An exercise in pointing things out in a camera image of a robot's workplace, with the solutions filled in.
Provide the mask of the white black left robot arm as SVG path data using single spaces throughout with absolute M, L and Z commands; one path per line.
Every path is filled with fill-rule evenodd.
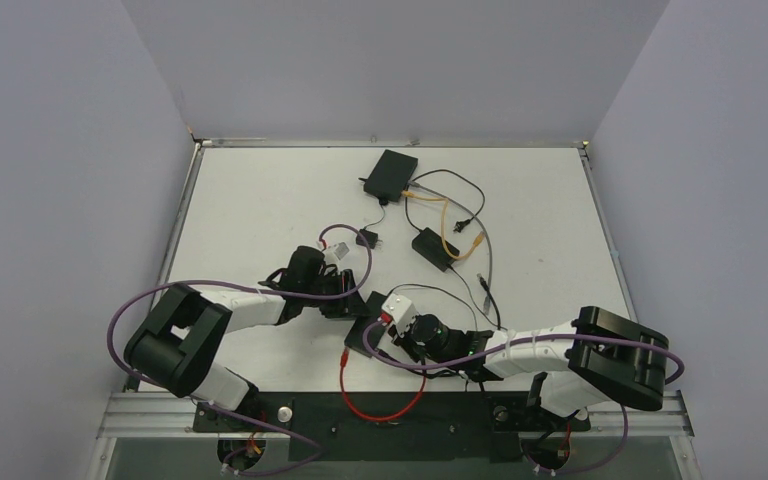
M 366 314 L 352 270 L 340 266 L 348 252 L 345 243 L 324 249 L 300 246 L 286 267 L 251 291 L 173 283 L 127 342 L 124 362 L 179 398 L 218 406 L 225 423 L 245 430 L 261 414 L 259 391 L 217 362 L 224 336 L 286 324 L 306 308 L 318 309 L 327 319 Z

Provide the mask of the large black network switch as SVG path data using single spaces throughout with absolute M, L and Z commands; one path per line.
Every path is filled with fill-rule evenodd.
M 379 201 L 397 202 L 417 166 L 416 157 L 387 149 L 365 178 L 363 191 Z

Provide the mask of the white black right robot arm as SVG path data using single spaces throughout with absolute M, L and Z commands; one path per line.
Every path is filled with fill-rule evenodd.
M 678 360 L 665 335 L 595 306 L 555 327 L 516 332 L 456 330 L 398 304 L 371 326 L 420 357 L 415 371 L 446 369 L 476 383 L 532 375 L 524 413 L 538 427 L 605 401 L 658 411 L 674 379 L 667 365 Z

